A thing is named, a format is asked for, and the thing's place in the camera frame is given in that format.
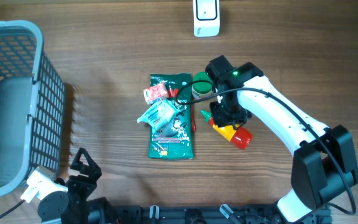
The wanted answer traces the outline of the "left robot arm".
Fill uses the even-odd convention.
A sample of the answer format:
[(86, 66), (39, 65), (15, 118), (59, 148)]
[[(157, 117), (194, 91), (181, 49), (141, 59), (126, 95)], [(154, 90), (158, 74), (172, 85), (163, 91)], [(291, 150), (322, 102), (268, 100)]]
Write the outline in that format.
[(107, 198), (87, 200), (96, 189), (102, 172), (86, 149), (79, 148), (70, 169), (76, 170), (80, 174), (71, 175), (66, 182), (61, 178), (55, 181), (56, 184), (67, 187), (68, 191), (55, 191), (41, 200), (37, 210), (41, 222), (121, 223), (121, 218)]

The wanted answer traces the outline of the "red stick sachet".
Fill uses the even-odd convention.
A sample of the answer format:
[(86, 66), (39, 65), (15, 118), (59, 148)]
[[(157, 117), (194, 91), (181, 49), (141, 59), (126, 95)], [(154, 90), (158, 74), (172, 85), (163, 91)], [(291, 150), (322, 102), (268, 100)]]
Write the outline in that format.
[[(178, 94), (178, 89), (172, 89), (171, 87), (168, 87), (167, 89), (168, 95), (170, 98), (174, 98)], [(195, 115), (194, 115), (194, 108), (191, 109), (191, 129), (193, 132), (196, 132), (196, 123), (195, 123)]]

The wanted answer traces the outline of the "green cap sauce bottle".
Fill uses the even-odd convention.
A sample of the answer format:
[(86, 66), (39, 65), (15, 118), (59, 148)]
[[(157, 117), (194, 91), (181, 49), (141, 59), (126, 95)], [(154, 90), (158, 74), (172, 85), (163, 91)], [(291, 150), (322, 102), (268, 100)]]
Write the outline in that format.
[(253, 135), (245, 128), (236, 126), (236, 129), (234, 129), (231, 125), (220, 128), (215, 125), (212, 114), (209, 111), (201, 110), (200, 113), (215, 131), (237, 148), (244, 150), (252, 141)]

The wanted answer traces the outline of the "green lid white jar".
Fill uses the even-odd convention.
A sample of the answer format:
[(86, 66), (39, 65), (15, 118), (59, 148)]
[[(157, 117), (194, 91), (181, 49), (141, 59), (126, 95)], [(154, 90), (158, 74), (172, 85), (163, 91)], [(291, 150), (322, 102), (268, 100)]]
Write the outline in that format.
[(193, 98), (196, 100), (206, 98), (213, 94), (211, 80), (206, 72), (199, 72), (194, 76), (191, 92)]

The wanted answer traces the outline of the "light green tissue packet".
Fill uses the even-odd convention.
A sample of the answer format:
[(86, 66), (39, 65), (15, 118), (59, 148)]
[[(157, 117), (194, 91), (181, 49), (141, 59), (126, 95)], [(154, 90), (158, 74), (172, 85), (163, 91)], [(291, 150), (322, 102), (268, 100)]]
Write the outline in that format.
[(137, 123), (144, 122), (150, 125), (152, 133), (166, 125), (180, 110), (169, 100), (158, 101), (137, 119)]

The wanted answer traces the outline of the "green 3M gloves package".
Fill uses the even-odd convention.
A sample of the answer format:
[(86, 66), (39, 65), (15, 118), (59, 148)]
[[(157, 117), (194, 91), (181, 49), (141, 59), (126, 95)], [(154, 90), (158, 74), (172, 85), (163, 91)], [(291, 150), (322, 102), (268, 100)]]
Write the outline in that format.
[(151, 74), (150, 85), (164, 83), (168, 91), (168, 101), (178, 113), (156, 132), (150, 133), (149, 157), (153, 159), (192, 159), (193, 131), (191, 124), (192, 100), (189, 73), (173, 75)]

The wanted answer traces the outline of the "red square snack packet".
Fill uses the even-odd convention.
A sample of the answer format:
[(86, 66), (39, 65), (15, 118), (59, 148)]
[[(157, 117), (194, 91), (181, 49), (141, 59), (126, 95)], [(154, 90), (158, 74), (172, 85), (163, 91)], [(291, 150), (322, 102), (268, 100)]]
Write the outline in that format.
[(169, 97), (168, 91), (164, 83), (159, 83), (143, 90), (145, 102), (152, 105), (157, 101), (164, 100)]

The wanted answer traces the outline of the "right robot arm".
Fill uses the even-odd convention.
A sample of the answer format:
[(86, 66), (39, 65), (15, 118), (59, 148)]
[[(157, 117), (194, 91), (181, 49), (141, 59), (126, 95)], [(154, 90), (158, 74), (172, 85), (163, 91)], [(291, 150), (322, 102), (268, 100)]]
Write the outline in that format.
[(356, 212), (351, 188), (358, 184), (358, 165), (352, 134), (342, 125), (330, 128), (285, 98), (256, 65), (233, 67), (223, 55), (205, 68), (218, 97), (210, 103), (214, 123), (240, 128), (250, 114), (258, 117), (290, 151), (291, 190), (274, 203), (266, 220), (298, 223), (331, 205), (346, 193)]

